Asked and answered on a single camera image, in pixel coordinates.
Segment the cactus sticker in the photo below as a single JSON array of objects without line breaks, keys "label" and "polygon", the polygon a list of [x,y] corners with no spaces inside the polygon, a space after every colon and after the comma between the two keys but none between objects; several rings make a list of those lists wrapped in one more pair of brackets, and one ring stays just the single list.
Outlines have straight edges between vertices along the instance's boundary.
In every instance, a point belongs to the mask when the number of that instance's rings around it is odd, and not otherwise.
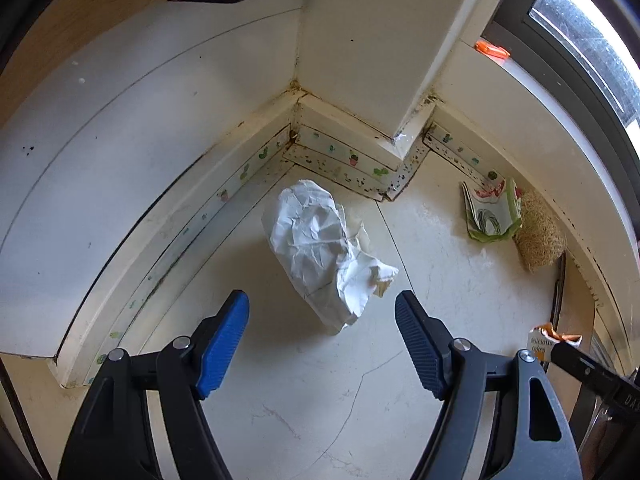
[{"label": "cactus sticker", "polygon": [[349,153],[351,155],[349,157],[349,164],[351,164],[355,168],[358,163],[358,154],[356,152],[352,152],[351,150],[349,150]]}]

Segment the ribbed rubber pad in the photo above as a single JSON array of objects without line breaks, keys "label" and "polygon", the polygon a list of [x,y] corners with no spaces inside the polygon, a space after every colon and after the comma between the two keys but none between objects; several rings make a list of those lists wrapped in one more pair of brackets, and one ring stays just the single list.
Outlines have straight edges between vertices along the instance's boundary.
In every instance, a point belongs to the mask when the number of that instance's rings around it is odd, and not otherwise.
[{"label": "ribbed rubber pad", "polygon": [[442,358],[402,294],[396,298],[396,324],[422,386],[436,399],[444,400],[447,383]]},{"label": "ribbed rubber pad", "polygon": [[220,387],[231,358],[249,321],[249,298],[244,292],[236,300],[222,320],[209,346],[203,352],[200,377],[196,383],[198,393],[206,398]]}]

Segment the brown scrubbing sponge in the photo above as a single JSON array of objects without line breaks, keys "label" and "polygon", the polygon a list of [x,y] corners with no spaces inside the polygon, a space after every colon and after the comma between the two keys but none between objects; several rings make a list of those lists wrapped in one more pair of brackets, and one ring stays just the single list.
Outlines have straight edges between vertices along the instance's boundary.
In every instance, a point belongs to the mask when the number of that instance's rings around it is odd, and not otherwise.
[{"label": "brown scrubbing sponge", "polygon": [[566,249],[560,222],[535,190],[521,200],[522,227],[513,237],[520,256],[529,270],[552,264]]}]

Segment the window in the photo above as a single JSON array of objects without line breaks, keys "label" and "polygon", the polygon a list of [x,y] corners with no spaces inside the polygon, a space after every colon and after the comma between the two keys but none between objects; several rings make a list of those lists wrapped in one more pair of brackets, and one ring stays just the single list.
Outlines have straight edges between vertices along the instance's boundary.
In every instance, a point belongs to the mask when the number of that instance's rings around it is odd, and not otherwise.
[{"label": "window", "polygon": [[613,0],[503,0],[484,36],[574,118],[640,235],[640,38],[629,30]]}]

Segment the blue gripper pad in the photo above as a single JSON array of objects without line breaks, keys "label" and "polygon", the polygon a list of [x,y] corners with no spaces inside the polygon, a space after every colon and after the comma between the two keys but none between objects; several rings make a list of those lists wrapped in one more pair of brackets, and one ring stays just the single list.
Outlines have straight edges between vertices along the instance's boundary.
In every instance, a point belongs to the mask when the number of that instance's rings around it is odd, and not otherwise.
[{"label": "blue gripper pad", "polygon": [[444,324],[426,315],[410,290],[396,297],[396,324],[422,386],[444,400],[452,384],[452,340]]},{"label": "blue gripper pad", "polygon": [[231,358],[236,352],[244,328],[249,321],[249,298],[241,290],[229,295],[215,318],[217,329],[206,348],[202,349],[200,377],[196,389],[202,399],[220,387]]}]

